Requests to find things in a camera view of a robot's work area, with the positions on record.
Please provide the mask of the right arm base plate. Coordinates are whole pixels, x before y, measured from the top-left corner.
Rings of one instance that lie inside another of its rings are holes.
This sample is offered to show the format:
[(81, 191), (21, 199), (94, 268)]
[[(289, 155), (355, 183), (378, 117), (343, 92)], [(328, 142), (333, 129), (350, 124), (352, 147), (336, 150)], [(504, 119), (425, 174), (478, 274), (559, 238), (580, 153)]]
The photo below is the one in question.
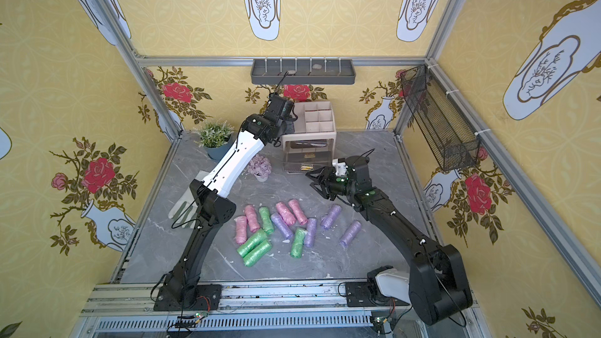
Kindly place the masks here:
[(344, 286), (344, 297), (347, 306), (358, 307), (390, 307), (393, 303), (402, 307), (408, 303), (399, 299), (384, 296), (374, 281), (346, 282)]

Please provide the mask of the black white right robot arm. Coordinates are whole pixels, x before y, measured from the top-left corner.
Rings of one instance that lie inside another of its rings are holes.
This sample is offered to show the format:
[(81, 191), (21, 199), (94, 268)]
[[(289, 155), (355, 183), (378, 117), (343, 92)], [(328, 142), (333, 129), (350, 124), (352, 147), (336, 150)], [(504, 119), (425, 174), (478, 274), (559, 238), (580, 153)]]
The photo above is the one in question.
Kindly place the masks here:
[(377, 289), (383, 296), (409, 303), (427, 325), (472, 307), (474, 300), (460, 252), (431, 239), (403, 216), (389, 196), (372, 184), (367, 156), (335, 160), (331, 166), (305, 175), (321, 197), (345, 197), (348, 205), (400, 251), (408, 275), (395, 269), (378, 272)]

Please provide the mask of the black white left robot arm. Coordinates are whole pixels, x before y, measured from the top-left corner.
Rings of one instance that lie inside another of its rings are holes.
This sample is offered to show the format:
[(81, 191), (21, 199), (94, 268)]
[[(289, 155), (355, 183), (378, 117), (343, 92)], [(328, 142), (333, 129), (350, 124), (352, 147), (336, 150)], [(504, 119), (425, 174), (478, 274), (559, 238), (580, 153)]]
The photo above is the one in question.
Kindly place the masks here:
[(294, 101), (272, 93), (264, 114), (252, 114), (240, 126), (236, 140), (218, 165), (202, 180), (193, 180), (189, 190), (197, 205), (193, 233), (175, 267), (164, 275), (154, 309), (175, 311), (190, 309), (200, 292), (197, 283), (203, 261), (219, 229), (236, 212), (228, 199), (242, 171), (266, 145), (285, 134), (294, 115)]

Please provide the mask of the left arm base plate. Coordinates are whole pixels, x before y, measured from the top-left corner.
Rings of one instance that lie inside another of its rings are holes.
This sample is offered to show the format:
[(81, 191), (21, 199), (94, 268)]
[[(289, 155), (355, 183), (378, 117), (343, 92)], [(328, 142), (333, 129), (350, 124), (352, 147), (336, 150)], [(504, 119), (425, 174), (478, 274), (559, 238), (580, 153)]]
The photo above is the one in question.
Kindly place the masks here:
[(154, 311), (216, 311), (222, 296), (222, 285), (162, 286)]

